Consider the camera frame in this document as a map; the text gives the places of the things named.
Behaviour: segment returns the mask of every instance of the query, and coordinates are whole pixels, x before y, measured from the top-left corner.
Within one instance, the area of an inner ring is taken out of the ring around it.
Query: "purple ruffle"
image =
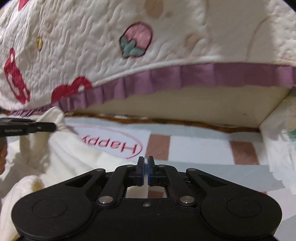
[[[258,85],[293,88],[296,83],[294,73],[295,68],[292,66],[275,64],[209,63],[171,66],[121,77],[39,109],[18,110],[12,114],[38,115],[54,106],[68,112],[84,109],[92,104],[102,104],[112,99],[125,99],[135,94],[152,94],[161,90],[181,89],[186,86]]]

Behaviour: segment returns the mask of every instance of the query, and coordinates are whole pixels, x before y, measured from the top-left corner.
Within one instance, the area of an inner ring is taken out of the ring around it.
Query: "yellow patch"
[[[37,40],[36,40],[36,42],[37,42],[37,48],[40,51],[42,49],[42,45],[43,45],[42,38],[41,37],[38,37]]]

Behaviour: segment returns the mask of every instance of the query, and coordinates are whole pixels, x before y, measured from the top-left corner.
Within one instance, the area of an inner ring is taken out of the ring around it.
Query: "beige mattress side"
[[[138,115],[257,128],[290,90],[281,87],[187,87],[92,105],[79,113]]]

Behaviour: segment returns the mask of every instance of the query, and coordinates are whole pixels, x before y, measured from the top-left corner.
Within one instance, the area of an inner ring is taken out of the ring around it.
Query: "quilted mattress pad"
[[[184,86],[295,83],[283,0],[12,0],[0,18],[0,106],[64,111]]]

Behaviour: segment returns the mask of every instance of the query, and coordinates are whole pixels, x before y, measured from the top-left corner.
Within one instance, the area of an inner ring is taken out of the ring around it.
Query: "silver screw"
[[[181,203],[190,204],[195,201],[194,197],[191,196],[183,196],[180,198]]]
[[[144,203],[143,207],[150,207],[150,203],[148,203],[148,202]]]
[[[102,196],[99,198],[99,202],[103,204],[108,204],[108,203],[111,203],[112,201],[113,201],[113,197],[110,197],[110,196]]]

